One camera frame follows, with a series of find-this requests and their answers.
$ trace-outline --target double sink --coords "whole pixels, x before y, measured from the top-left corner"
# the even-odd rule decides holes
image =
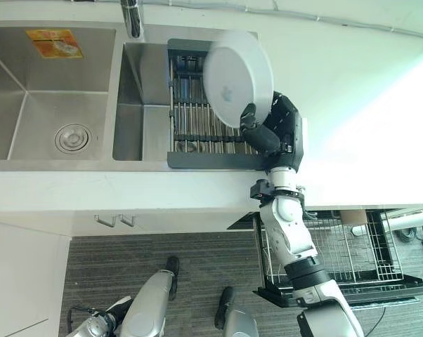
[[[169,170],[167,41],[191,29],[69,27],[81,58],[42,57],[32,29],[0,27],[0,171]]]

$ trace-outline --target sink drain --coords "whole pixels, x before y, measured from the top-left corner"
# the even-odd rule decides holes
[[[74,154],[86,149],[91,132],[81,124],[68,124],[56,133],[56,147],[63,153]]]

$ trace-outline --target white cabinet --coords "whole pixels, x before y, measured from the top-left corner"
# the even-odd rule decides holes
[[[50,324],[44,321],[27,327],[19,332],[14,333],[13,337],[56,337],[57,334],[49,334]]]
[[[0,224],[0,336],[56,336],[70,238]]]
[[[149,233],[220,232],[239,220],[244,211],[125,211],[0,213],[0,223],[70,237]]]

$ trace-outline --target floor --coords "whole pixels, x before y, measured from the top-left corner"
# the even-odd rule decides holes
[[[418,241],[397,243],[403,270],[423,278],[423,249]],[[221,291],[232,285],[237,302],[253,313],[262,337],[299,336],[297,308],[281,309],[254,295],[259,268],[252,232],[149,234],[75,237],[70,244],[59,336],[66,336],[67,309],[76,304],[106,308],[118,298],[138,293],[144,282],[164,267],[166,258],[181,260],[178,293],[167,310],[166,337],[221,336],[214,314]],[[421,302],[386,309],[375,336],[423,337]],[[356,312],[365,331],[383,309]],[[73,315],[73,326],[86,316]]]

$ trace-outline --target white plate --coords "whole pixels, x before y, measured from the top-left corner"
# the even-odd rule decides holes
[[[248,32],[224,33],[207,54],[204,89],[214,113],[226,125],[240,127],[249,103],[263,123],[273,101],[274,80],[268,56]]]

